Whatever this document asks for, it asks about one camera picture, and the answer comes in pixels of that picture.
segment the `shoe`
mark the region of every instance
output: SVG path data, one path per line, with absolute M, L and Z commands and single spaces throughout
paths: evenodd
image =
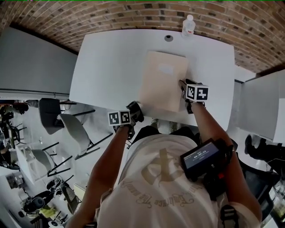
M 251 138 L 251 135 L 249 134 L 246 139 L 245 139 L 245 149 L 244 149 L 244 153 L 246 155 L 248 155 L 248 147 L 249 146 L 252 146 L 252 138 Z
M 155 118 L 151 119 L 151 126 L 155 127 L 154 125 L 157 126 L 157 129 L 159 128 L 159 119 L 155 119 Z
M 176 122 L 169 122 L 170 123 L 170 126 L 169 126 L 169 131 L 170 131 L 170 134 L 175 132 L 177 130 L 177 123 Z

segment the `white table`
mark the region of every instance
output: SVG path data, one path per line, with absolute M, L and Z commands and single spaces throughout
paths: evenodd
M 166 35 L 173 41 L 166 42 Z M 234 48 L 226 43 L 181 33 L 132 29 L 93 33 L 82 43 L 70 90 L 70 100 L 112 110 L 138 101 L 145 57 L 149 50 L 186 57 L 186 77 L 210 86 L 207 110 L 226 130 L 234 89 Z M 196 126 L 194 115 L 142 107 L 145 116 Z

